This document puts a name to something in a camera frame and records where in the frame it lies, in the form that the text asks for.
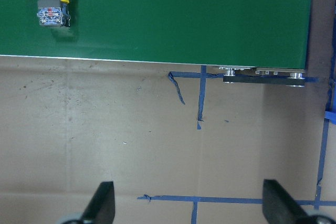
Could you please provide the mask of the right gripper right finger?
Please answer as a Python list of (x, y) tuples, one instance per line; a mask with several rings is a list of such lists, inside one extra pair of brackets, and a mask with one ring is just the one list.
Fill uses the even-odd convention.
[(312, 223), (312, 218), (276, 180), (265, 179), (262, 188), (262, 212), (268, 223)]

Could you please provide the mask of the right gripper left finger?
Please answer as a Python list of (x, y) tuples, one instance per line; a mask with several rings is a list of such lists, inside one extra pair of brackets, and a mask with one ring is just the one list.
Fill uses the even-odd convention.
[(112, 224), (115, 218), (113, 182), (101, 182), (80, 217), (81, 223)]

